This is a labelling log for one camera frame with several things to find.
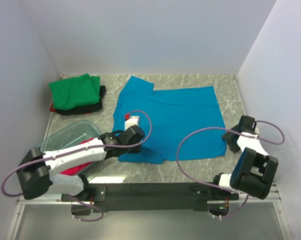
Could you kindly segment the blue t-shirt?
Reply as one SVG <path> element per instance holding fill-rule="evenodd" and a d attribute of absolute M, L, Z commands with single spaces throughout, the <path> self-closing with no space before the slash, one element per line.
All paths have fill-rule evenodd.
<path fill-rule="evenodd" d="M 224 156 L 225 127 L 212 86 L 154 90 L 154 84 L 130 77 L 120 92 L 113 114 L 113 130 L 122 130 L 125 114 L 140 116 L 139 126 L 149 134 L 138 154 L 125 154 L 120 162 L 162 164 Z"/>

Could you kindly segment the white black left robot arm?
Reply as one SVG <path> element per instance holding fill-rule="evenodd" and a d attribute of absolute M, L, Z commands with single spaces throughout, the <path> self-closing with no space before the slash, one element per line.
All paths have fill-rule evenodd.
<path fill-rule="evenodd" d="M 34 147 L 22 159 L 16 172 L 22 195 L 24 199 L 32 200 L 47 192 L 62 193 L 85 201 L 91 194 L 87 179 L 63 172 L 126 153 L 136 154 L 144 137 L 144 131 L 138 125 L 132 125 L 125 131 L 103 133 L 86 143 L 64 149 L 42 152 L 39 147 Z"/>

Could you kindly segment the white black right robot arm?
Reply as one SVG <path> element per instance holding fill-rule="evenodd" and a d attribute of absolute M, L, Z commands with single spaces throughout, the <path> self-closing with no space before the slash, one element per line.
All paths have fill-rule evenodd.
<path fill-rule="evenodd" d="M 226 132 L 222 140 L 231 152 L 241 152 L 241 156 L 231 174 L 221 172 L 214 177 L 210 195 L 220 200 L 229 189 L 263 200 L 270 192 L 279 161 L 262 147 L 253 117 L 241 116 L 238 124 L 231 130 L 241 135 Z"/>

